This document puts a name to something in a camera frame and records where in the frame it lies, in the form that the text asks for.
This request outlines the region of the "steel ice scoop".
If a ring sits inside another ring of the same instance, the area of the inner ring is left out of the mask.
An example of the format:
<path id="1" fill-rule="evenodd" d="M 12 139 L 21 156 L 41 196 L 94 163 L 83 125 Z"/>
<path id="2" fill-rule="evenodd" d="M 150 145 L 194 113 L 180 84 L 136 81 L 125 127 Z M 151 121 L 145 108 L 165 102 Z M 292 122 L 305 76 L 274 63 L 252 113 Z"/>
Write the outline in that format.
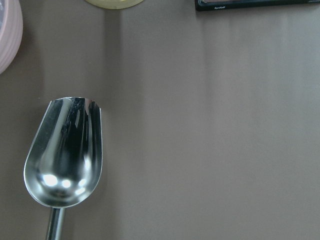
<path id="1" fill-rule="evenodd" d="M 46 239 L 61 239 L 66 209 L 92 194 L 102 166 L 102 120 L 98 104 L 84 97 L 52 100 L 23 170 L 30 196 L 51 209 Z"/>

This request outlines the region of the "wooden cup tree stand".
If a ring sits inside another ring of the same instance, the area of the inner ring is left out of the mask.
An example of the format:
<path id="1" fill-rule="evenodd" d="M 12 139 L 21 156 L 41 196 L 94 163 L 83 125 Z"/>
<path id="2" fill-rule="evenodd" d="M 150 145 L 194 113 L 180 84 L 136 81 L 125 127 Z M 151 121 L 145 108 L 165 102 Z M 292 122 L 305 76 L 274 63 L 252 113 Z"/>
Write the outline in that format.
<path id="1" fill-rule="evenodd" d="M 86 2 L 103 9 L 121 10 L 136 6 L 143 0 L 85 0 Z"/>

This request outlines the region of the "pink bowl with ice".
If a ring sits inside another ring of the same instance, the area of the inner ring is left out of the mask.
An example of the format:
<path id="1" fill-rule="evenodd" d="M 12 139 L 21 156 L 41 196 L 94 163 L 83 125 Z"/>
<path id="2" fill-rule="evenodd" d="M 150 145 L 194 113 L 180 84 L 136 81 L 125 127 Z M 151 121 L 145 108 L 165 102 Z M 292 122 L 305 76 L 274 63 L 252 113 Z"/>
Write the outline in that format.
<path id="1" fill-rule="evenodd" d="M 0 73 L 16 57 L 23 35 L 23 14 L 19 0 L 0 1 Z"/>

